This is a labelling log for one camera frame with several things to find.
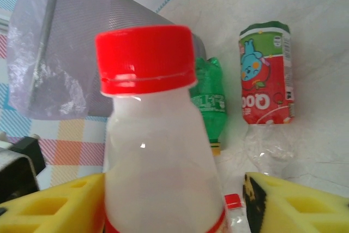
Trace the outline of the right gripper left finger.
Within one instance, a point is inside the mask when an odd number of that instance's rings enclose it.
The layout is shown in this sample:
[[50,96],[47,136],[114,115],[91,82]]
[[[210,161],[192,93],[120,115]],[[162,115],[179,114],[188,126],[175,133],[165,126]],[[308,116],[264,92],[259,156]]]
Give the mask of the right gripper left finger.
[[1,232],[103,232],[104,225],[103,173],[1,204]]

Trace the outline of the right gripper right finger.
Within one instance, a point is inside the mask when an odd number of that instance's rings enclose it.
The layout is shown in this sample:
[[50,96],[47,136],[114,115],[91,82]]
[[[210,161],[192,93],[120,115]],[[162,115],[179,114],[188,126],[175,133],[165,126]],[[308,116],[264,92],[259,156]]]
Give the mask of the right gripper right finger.
[[348,232],[348,198],[247,172],[243,199],[251,232]]

